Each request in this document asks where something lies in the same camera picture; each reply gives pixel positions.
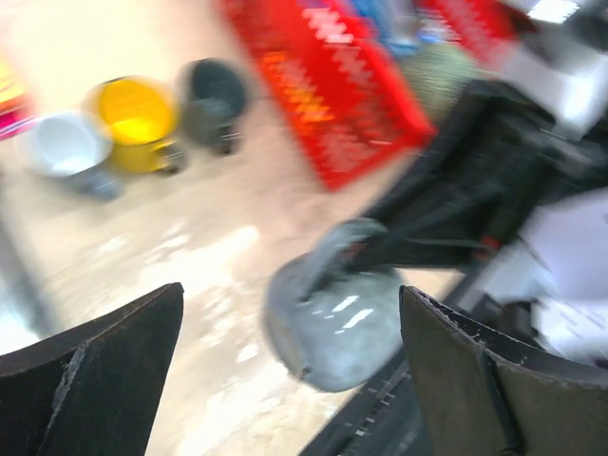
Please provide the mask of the small light grey mug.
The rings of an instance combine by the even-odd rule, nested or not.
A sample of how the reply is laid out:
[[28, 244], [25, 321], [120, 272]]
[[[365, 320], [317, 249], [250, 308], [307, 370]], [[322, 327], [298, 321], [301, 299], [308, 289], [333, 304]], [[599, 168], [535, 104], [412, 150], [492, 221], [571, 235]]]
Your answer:
[[113, 141], [105, 124], [83, 110], [39, 117], [16, 140], [29, 169], [100, 200], [115, 200], [123, 189], [108, 160]]

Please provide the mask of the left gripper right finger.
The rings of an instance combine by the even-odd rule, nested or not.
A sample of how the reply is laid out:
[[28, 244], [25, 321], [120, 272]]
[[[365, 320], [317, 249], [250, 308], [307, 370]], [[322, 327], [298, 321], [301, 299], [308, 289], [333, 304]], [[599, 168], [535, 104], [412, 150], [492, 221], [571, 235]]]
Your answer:
[[401, 331], [435, 455], [607, 452], [607, 372], [543, 351], [404, 286]]

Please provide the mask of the grey round mug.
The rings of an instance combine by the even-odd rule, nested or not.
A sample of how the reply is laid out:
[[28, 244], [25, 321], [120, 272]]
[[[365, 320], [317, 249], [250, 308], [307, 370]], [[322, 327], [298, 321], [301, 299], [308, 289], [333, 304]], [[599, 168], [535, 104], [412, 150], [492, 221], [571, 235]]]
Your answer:
[[401, 349], [402, 276], [391, 266], [355, 264], [386, 232], [373, 218], [339, 223], [270, 279], [262, 326], [273, 352], [298, 381], [325, 392], [350, 390]]

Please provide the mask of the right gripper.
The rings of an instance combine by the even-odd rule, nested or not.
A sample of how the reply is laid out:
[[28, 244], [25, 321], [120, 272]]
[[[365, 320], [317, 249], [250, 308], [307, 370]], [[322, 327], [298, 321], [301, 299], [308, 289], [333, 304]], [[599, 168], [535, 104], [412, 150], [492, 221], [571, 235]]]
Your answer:
[[532, 211], [607, 183], [607, 118], [579, 139], [505, 84], [472, 80], [436, 136], [370, 207], [370, 266], [455, 268], [492, 257]]

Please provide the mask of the yellow mug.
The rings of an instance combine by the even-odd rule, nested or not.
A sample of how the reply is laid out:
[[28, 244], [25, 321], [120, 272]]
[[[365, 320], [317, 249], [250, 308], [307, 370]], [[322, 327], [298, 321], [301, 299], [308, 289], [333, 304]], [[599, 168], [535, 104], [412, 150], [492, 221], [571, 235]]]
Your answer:
[[167, 85], [142, 76], [115, 78], [93, 87], [84, 107], [105, 125], [110, 163], [121, 171], [175, 175], [187, 167], [175, 140], [181, 111]]

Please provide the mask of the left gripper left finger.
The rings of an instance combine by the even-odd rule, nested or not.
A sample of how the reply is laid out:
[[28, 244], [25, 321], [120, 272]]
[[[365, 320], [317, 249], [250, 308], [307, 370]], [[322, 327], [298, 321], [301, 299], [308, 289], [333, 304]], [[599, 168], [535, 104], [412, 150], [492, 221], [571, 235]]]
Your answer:
[[1, 357], [4, 455], [143, 455], [181, 330], [183, 288]]

